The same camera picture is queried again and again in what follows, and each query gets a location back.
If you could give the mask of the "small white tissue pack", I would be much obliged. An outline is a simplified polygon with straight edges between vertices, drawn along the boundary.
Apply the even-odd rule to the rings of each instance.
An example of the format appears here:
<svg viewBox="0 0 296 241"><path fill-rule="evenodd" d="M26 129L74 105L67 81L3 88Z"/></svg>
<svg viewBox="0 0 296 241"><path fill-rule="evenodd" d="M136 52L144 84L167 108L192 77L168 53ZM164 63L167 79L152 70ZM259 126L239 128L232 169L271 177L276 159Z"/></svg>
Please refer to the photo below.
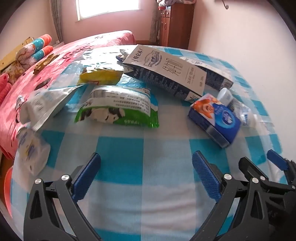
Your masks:
<svg viewBox="0 0 296 241"><path fill-rule="evenodd" d="M48 162L51 146L30 128L21 128L16 137L22 163L32 175L37 176Z"/></svg>

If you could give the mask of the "crushed clear plastic bottle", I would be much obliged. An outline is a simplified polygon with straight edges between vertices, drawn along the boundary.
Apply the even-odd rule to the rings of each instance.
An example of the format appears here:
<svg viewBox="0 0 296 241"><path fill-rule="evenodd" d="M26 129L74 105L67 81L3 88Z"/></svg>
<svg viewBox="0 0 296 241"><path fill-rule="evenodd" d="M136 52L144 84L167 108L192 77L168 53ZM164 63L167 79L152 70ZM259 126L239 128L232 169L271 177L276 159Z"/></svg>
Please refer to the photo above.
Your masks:
<svg viewBox="0 0 296 241"><path fill-rule="evenodd" d="M253 114L248 106L236 99L229 89L226 87L222 88L218 93L217 99L240 119L242 126L249 128L256 127L257 116Z"/></svg>

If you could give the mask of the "blue Vinda tissue pack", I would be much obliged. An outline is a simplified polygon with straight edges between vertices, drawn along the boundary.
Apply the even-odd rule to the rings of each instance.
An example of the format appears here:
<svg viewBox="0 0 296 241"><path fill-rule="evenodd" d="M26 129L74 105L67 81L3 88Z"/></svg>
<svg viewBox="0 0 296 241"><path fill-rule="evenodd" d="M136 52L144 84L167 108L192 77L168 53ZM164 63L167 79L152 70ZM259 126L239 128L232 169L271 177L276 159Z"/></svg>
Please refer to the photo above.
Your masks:
<svg viewBox="0 0 296 241"><path fill-rule="evenodd" d="M209 93L191 104L188 117L221 148L233 143L241 127L234 113Z"/></svg>

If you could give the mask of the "white blue plastic bag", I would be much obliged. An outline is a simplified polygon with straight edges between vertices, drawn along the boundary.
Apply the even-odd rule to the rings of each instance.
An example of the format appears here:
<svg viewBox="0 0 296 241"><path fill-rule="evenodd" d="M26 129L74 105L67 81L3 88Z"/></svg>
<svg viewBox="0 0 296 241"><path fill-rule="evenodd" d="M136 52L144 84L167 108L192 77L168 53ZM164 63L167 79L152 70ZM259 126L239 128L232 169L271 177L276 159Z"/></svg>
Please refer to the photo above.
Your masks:
<svg viewBox="0 0 296 241"><path fill-rule="evenodd" d="M20 123L38 131L70 101L80 85L49 90L38 90L20 107Z"/></svg>

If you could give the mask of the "green white snack bag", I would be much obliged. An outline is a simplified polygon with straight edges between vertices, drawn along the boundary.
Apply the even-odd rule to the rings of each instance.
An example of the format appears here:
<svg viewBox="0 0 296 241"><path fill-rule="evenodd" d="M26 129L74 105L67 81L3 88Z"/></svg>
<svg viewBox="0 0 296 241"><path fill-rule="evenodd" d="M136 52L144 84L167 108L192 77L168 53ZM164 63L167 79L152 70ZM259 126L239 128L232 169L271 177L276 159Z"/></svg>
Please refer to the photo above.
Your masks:
<svg viewBox="0 0 296 241"><path fill-rule="evenodd" d="M102 85L92 90L74 121L86 119L113 125L158 128L158 102L148 88Z"/></svg>

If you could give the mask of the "dark blue milk carton box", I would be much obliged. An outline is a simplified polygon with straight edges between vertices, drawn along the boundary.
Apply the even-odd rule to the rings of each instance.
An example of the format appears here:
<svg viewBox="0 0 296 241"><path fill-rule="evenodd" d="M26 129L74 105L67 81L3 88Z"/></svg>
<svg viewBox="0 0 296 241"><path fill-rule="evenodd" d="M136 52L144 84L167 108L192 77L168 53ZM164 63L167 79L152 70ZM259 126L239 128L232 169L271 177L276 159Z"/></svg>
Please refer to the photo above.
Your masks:
<svg viewBox="0 0 296 241"><path fill-rule="evenodd" d="M234 84L231 75L226 73L225 71L222 71L209 64L206 64L200 60L188 57L180 58L204 70L207 73L205 84L212 87L215 90L221 90L222 88L230 89Z"/></svg>

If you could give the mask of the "yellow snack bag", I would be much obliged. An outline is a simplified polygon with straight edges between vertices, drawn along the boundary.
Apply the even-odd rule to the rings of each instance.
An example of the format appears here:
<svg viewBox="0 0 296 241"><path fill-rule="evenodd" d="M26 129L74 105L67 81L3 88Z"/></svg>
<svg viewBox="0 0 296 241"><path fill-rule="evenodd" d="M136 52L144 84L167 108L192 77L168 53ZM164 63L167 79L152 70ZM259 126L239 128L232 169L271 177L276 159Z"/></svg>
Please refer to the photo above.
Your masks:
<svg viewBox="0 0 296 241"><path fill-rule="evenodd" d="M116 85L123 75L123 71L114 69L99 69L84 67L77 82L79 84Z"/></svg>

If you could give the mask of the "white milk carton box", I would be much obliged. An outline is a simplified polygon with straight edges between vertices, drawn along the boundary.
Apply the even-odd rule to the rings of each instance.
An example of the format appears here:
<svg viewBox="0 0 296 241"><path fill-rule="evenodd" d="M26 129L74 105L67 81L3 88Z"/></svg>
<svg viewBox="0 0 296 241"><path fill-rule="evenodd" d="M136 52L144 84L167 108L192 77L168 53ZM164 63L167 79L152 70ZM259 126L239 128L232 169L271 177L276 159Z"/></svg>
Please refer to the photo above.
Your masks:
<svg viewBox="0 0 296 241"><path fill-rule="evenodd" d="M127 75L159 87L181 100L194 102L203 96L206 71L177 56L137 45L122 63L131 69Z"/></svg>

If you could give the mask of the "small blue snack wrapper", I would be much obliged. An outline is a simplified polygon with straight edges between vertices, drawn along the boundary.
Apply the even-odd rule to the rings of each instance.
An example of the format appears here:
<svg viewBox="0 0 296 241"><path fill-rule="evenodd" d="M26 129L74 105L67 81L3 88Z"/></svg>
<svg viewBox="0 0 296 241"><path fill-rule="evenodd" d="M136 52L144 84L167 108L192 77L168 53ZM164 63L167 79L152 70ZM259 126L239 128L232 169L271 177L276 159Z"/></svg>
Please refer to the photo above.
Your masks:
<svg viewBox="0 0 296 241"><path fill-rule="evenodd" d="M116 56L116 59L123 63L123 61L130 55L126 49L120 49L120 53Z"/></svg>

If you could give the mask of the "blue checkered table cover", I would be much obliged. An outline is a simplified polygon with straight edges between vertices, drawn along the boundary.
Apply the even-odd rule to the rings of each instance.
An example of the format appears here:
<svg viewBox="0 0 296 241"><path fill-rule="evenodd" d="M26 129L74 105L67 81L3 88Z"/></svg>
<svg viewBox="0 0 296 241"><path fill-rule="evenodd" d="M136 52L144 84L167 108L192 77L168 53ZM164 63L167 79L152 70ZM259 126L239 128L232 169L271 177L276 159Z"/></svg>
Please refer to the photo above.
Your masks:
<svg viewBox="0 0 296 241"><path fill-rule="evenodd" d="M227 61L193 51L166 48L176 56L205 61L231 74L234 96L258 115L255 128L242 128L222 149L188 118L190 105L153 89L158 128L108 125L74 118L93 87L80 87L68 104L41 128L50 145L48 162L39 174L55 181L100 154L101 169L79 207L103 240L189 240L214 206L192 166L200 150L223 173L243 179L238 161L248 157L270 180L284 174L266 158L282 152L263 104L239 71Z"/></svg>

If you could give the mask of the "black smartphone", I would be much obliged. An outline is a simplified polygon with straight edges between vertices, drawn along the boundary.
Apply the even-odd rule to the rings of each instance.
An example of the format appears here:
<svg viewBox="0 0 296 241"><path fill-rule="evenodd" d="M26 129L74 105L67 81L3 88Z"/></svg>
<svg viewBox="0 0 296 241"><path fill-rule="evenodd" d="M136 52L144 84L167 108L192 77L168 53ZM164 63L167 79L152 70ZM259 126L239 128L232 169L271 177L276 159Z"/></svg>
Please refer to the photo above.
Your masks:
<svg viewBox="0 0 296 241"><path fill-rule="evenodd" d="M40 82L40 83L35 87L34 90L38 90L38 89L40 89L40 88L46 86L46 85L50 82L50 80L51 80L51 78L47 78L46 80Z"/></svg>

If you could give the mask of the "yellow wooden headboard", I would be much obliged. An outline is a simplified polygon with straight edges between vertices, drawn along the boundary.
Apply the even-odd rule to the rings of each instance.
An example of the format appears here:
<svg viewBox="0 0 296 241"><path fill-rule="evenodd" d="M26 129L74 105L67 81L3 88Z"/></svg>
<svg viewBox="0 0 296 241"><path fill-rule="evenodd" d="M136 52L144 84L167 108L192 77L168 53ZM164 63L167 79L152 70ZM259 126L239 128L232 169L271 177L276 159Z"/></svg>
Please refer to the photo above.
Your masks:
<svg viewBox="0 0 296 241"><path fill-rule="evenodd" d="M19 44L18 46L16 46L12 51L10 51L10 53L8 53L6 56L4 56L1 59L1 67L0 67L0 71L3 71L4 69L6 69L9 65L11 65L15 59L16 59L16 54L17 52L22 49L23 46L31 43L34 40L33 37L28 37L27 39L25 39L21 44Z"/></svg>

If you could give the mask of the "brown wooden cabinet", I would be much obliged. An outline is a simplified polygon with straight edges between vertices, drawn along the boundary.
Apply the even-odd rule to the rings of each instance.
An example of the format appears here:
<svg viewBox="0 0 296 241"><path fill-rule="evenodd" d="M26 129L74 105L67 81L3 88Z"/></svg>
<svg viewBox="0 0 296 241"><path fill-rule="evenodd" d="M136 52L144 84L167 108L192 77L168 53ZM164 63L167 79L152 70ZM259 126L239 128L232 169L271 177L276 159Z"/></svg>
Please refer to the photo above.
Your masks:
<svg viewBox="0 0 296 241"><path fill-rule="evenodd" d="M159 45L187 49L191 36L194 4L175 3L159 9Z"/></svg>

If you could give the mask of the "bright window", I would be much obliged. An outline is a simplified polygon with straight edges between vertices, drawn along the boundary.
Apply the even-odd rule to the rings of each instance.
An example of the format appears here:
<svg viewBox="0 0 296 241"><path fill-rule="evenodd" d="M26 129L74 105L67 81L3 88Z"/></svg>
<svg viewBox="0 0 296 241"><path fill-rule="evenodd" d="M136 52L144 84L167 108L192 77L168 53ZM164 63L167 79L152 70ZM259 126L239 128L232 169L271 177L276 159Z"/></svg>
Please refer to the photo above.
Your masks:
<svg viewBox="0 0 296 241"><path fill-rule="evenodd" d="M140 1L138 0L78 0L75 3L78 20L119 11L140 9Z"/></svg>

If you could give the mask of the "folded blanket on cabinet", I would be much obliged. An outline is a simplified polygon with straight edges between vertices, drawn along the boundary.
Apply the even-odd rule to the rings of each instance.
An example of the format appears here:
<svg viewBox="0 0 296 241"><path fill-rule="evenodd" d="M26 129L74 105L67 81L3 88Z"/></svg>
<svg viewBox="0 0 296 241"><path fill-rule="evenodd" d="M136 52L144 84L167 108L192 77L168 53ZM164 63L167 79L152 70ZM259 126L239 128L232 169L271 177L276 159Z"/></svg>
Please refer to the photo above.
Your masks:
<svg viewBox="0 0 296 241"><path fill-rule="evenodd" d="M196 0L156 0L159 8L166 8L167 6L172 6L174 4L188 4L192 5L196 3Z"/></svg>

